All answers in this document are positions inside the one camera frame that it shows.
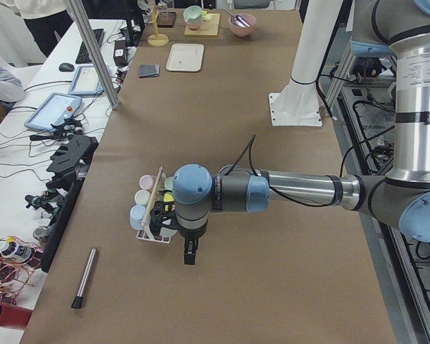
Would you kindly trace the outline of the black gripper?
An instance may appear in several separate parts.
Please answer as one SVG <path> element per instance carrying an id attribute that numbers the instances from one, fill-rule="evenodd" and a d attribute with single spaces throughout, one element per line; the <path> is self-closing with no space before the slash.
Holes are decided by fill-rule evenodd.
<path id="1" fill-rule="evenodd" d="M 195 265 L 199 238 L 206 233 L 206 224 L 203 224 L 196 229 L 187 229 L 182 227 L 179 230 L 179 233 L 185 239 L 183 253 L 184 264 Z"/>

